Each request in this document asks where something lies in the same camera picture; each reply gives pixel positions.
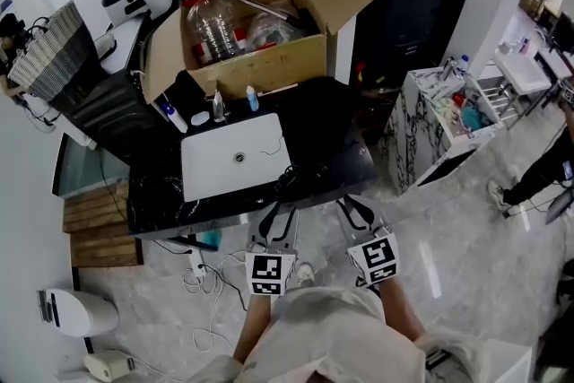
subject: large water bottle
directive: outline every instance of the large water bottle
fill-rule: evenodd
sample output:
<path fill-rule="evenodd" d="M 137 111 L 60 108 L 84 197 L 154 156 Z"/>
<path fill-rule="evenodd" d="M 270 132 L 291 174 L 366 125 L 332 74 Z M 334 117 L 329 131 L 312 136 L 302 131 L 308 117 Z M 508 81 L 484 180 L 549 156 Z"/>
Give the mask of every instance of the large water bottle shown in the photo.
<path fill-rule="evenodd" d="M 187 15 L 193 50 L 201 65 L 218 63 L 245 53 L 246 33 L 230 0 L 195 0 Z"/>

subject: white cylinder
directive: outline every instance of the white cylinder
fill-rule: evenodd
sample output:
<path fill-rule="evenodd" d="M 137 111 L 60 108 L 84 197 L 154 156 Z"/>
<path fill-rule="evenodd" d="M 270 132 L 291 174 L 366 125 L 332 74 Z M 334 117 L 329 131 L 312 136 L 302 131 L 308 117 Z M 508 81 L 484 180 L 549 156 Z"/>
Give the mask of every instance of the white cylinder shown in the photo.
<path fill-rule="evenodd" d="M 119 322 L 116 307 L 96 295 L 62 289 L 49 289 L 46 294 L 48 301 L 56 304 L 59 326 L 55 321 L 52 325 L 64 335 L 99 335 L 112 330 Z"/>

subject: marble vanity cabinet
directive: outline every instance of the marble vanity cabinet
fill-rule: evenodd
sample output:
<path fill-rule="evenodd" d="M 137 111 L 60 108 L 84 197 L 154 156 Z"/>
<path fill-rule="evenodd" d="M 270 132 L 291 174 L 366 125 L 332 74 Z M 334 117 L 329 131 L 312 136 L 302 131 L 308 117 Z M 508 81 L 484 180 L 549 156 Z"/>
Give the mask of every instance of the marble vanity cabinet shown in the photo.
<path fill-rule="evenodd" d="M 451 74 L 440 80 L 441 67 L 410 71 L 381 140 L 388 170 L 399 193 L 421 187 L 452 173 L 486 145 L 502 123 L 476 80 Z M 473 94 L 490 126 L 467 133 L 443 116 L 445 103 L 456 92 Z"/>

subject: sink faucet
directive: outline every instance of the sink faucet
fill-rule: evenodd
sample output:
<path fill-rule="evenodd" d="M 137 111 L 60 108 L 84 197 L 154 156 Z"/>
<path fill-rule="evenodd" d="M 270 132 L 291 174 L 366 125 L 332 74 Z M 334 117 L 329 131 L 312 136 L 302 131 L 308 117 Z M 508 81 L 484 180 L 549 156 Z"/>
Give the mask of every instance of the sink faucet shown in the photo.
<path fill-rule="evenodd" d="M 447 59 L 447 62 L 445 63 L 444 68 L 442 69 L 442 74 L 440 75 L 439 80 L 442 80 L 444 82 L 449 78 L 450 73 L 454 73 L 454 75 L 457 76 L 458 80 L 463 80 L 463 76 L 461 75 L 460 72 L 458 72 L 457 69 L 457 61 L 453 57 Z"/>

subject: cardboard box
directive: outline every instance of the cardboard box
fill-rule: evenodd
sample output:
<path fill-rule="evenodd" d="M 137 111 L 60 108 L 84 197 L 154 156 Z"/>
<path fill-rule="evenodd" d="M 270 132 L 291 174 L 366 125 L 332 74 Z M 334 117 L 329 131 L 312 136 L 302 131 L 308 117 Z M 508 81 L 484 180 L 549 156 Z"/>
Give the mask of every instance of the cardboard box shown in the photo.
<path fill-rule="evenodd" d="M 269 4 L 275 0 L 257 0 Z M 320 33 L 276 47 L 200 68 L 192 53 L 187 32 L 187 9 L 172 14 L 154 32 L 148 47 L 143 94 L 152 102 L 167 90 L 183 70 L 194 77 L 208 96 L 219 88 L 224 99 L 246 97 L 246 87 L 271 91 L 309 78 L 326 75 L 326 38 L 335 34 L 353 15 L 372 0 L 291 0 L 307 8 Z M 240 21 L 249 24 L 257 10 L 235 3 Z"/>

